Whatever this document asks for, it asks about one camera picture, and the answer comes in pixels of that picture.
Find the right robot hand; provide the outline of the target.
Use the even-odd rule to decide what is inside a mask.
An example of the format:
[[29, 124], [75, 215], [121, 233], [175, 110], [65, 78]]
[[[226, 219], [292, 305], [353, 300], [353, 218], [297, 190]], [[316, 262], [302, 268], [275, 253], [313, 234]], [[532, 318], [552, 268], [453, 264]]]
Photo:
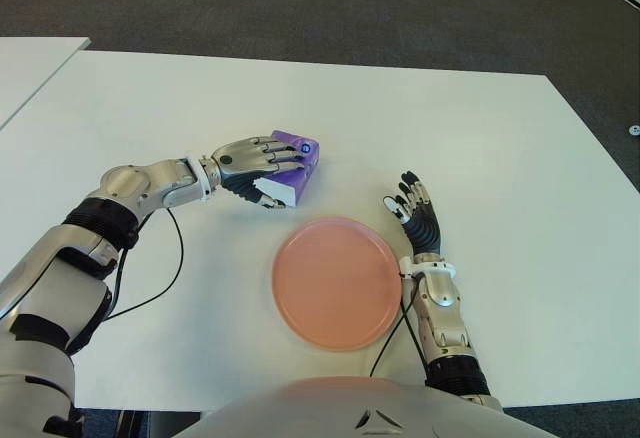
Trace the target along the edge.
[[426, 188], [411, 171], [401, 175], [398, 188], [402, 194], [385, 196], [383, 204], [401, 224], [413, 255], [440, 255], [441, 231]]

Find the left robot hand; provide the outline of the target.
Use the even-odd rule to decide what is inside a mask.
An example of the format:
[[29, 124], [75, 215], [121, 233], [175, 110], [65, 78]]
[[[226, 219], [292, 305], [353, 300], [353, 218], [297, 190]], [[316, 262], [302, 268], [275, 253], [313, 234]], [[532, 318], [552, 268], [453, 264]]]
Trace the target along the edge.
[[268, 209], [287, 205], [262, 192], [255, 185], [259, 178], [303, 170], [303, 154], [291, 144], [273, 137], [253, 137], [226, 144], [211, 155], [214, 183], [234, 195]]

